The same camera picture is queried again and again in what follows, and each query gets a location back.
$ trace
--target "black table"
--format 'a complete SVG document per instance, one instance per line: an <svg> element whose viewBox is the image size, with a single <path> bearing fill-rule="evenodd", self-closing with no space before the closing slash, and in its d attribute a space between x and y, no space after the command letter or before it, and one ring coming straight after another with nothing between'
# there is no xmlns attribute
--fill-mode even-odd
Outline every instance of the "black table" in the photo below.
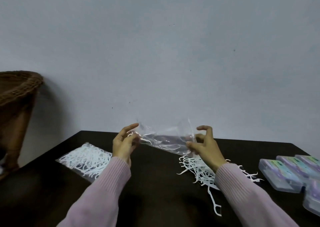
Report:
<svg viewBox="0 0 320 227"><path fill-rule="evenodd" d="M0 181L1 226L56 226L90 183L55 160L85 142L112 152L116 133L80 131L42 156ZM260 158L306 154L293 144L216 139L226 159L258 171ZM117 226L241 226L220 191L211 189L222 205L214 213L207 187L194 184L194 175L179 165L179 156L141 145L131 156L132 177L119 199ZM274 190L258 183L300 226L319 226L320 217L302 206L303 194Z"/></svg>

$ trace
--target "person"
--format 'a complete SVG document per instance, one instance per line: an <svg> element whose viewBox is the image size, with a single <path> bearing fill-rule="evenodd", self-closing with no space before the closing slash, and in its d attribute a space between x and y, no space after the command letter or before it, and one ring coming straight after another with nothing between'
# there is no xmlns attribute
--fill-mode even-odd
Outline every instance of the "person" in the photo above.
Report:
<svg viewBox="0 0 320 227"><path fill-rule="evenodd" d="M116 226L118 198L131 176L130 154L139 140L139 136L130 135L130 131L137 126L134 123L124 127L114 138L110 163L71 206L58 227ZM197 129L206 130L206 135L196 135L203 143L188 142L187 146L199 154L214 171L215 184L223 192L243 226L298 226L236 164L225 161L210 126L199 126Z"/></svg>

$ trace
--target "wicker stool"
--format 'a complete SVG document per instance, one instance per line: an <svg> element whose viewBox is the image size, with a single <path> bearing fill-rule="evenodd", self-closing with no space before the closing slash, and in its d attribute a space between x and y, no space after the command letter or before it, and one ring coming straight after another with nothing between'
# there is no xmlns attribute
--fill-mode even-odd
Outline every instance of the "wicker stool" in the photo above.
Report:
<svg viewBox="0 0 320 227"><path fill-rule="evenodd" d="M19 168L20 150L42 82L42 76L35 72L0 72L0 148L6 152L0 179Z"/></svg>

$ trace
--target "pile of floss picks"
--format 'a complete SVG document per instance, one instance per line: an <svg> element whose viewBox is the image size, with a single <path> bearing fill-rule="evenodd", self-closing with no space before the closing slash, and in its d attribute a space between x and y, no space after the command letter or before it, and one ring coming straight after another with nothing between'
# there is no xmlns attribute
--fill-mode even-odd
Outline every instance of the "pile of floss picks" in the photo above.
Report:
<svg viewBox="0 0 320 227"><path fill-rule="evenodd" d="M182 173L185 173L186 171L190 171L194 174L195 176L195 182L200 182L202 186L207 185L208 186L208 193L211 197L211 200L213 202L214 206L214 212L216 215L221 216L216 210L217 207L221 208L221 205L218 205L214 201L214 197L212 196L210 192L210 187L214 189L218 189L218 187L214 184L214 177L215 174L214 172L204 163L204 161L200 158L200 156L196 155L195 157L189 158L182 156L179 158L181 160L179 163L181 164L181 167L185 167L186 169L179 173L178 175L181 175ZM249 174L245 170L243 170L241 166L238 166L239 169L246 175L246 177L250 178L251 181L253 182L259 182L261 179L256 178L255 176L258 175L258 173L255 174Z"/></svg>
<svg viewBox="0 0 320 227"><path fill-rule="evenodd" d="M77 170L83 177L97 179L109 164L111 157L112 153L87 142L60 157L57 161L70 169Z"/></svg>

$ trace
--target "forearm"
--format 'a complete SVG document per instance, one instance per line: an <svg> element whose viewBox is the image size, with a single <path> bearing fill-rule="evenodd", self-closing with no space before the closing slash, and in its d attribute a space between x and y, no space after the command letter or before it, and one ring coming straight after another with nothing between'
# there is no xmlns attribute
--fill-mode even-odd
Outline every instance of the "forearm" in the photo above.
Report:
<svg viewBox="0 0 320 227"><path fill-rule="evenodd" d="M215 184L223 192L243 226L298 226L236 164L222 165L216 173Z"/></svg>
<svg viewBox="0 0 320 227"><path fill-rule="evenodd" d="M131 176L126 162L113 157L108 166L69 209L58 227L114 227L119 195Z"/></svg>

